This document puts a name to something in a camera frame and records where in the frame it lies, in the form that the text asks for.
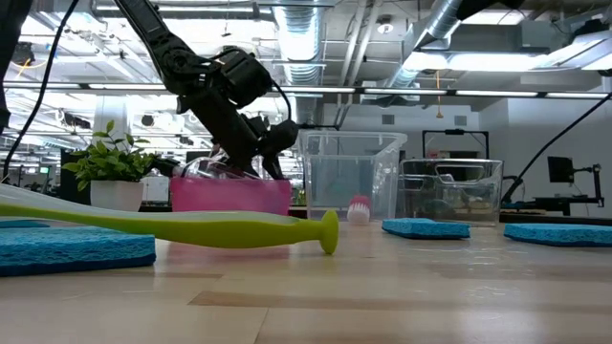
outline transparent storage container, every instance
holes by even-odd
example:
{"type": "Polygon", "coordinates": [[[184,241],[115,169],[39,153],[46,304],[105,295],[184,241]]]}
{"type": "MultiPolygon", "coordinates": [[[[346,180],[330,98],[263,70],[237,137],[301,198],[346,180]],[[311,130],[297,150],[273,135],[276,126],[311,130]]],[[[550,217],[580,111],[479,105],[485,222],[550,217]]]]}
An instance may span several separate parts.
{"type": "Polygon", "coordinates": [[[301,131],[299,151],[309,219],[334,209],[341,219],[355,196],[371,201],[370,219],[395,217],[400,147],[405,134],[301,131]]]}
{"type": "Polygon", "coordinates": [[[496,226],[502,176],[502,161],[402,161],[398,217],[496,226]]]}

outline computer screen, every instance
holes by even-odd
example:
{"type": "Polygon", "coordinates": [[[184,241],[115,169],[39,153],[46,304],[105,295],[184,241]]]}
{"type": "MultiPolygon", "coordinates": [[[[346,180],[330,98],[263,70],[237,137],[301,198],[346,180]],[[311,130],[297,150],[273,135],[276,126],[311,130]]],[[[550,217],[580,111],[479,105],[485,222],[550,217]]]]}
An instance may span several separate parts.
{"type": "Polygon", "coordinates": [[[548,176],[551,183],[573,183],[574,164],[570,158],[548,157],[548,176]]]}

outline wall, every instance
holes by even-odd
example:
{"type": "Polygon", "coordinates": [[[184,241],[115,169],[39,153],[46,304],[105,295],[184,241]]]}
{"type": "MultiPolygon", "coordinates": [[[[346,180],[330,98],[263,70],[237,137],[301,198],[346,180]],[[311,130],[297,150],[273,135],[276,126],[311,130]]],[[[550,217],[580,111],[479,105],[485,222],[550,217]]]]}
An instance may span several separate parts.
{"type": "MultiPolygon", "coordinates": [[[[593,100],[502,100],[480,113],[480,125],[482,130],[491,131],[492,158],[505,161],[504,175],[518,175],[537,150],[595,103],[593,100]]],[[[599,163],[603,197],[612,197],[612,174],[607,173],[612,169],[612,155],[608,149],[612,146],[611,127],[612,105],[608,103],[553,144],[525,175],[525,200],[580,193],[566,183],[549,183],[546,159],[549,156],[572,158],[575,168],[599,163]]],[[[583,194],[595,195],[593,176],[589,173],[576,174],[576,186],[583,194]]],[[[519,188],[513,199],[520,201],[521,194],[519,188]]],[[[588,212],[584,204],[572,205],[572,215],[586,216],[587,213],[612,217],[612,204],[605,208],[590,204],[588,212]]]]}
{"type": "MultiPolygon", "coordinates": [[[[324,107],[325,124],[332,124],[336,116],[336,105],[326,104],[324,107]]],[[[421,133],[423,130],[455,129],[454,116],[467,116],[468,126],[465,130],[479,130],[479,114],[471,111],[469,106],[443,106],[444,118],[436,118],[438,108],[431,106],[423,109],[421,106],[392,106],[382,109],[378,106],[353,105],[346,115],[342,131],[394,132],[408,135],[408,142],[402,148],[407,158],[423,156],[421,133]],[[383,125],[382,115],[395,115],[394,125],[383,125]]],[[[481,151],[482,145],[471,136],[446,137],[435,135],[435,139],[427,146],[428,149],[441,151],[481,151]]]]}

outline table surface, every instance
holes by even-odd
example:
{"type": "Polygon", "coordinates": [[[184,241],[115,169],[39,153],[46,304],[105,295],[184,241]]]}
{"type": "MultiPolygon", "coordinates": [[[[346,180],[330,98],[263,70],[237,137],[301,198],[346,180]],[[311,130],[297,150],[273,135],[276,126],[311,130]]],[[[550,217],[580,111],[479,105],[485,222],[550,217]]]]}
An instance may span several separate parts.
{"type": "Polygon", "coordinates": [[[610,343],[612,249],[473,228],[414,241],[342,225],[318,243],[158,242],[154,267],[0,279],[13,343],[610,343]]]}

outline white flower pot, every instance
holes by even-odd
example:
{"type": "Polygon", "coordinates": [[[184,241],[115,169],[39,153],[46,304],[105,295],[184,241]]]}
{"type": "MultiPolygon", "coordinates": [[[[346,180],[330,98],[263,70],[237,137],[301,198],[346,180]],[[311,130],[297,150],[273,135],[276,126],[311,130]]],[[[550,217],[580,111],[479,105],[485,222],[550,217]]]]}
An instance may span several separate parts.
{"type": "Polygon", "coordinates": [[[122,181],[91,181],[92,206],[105,209],[138,211],[144,184],[122,181]]]}

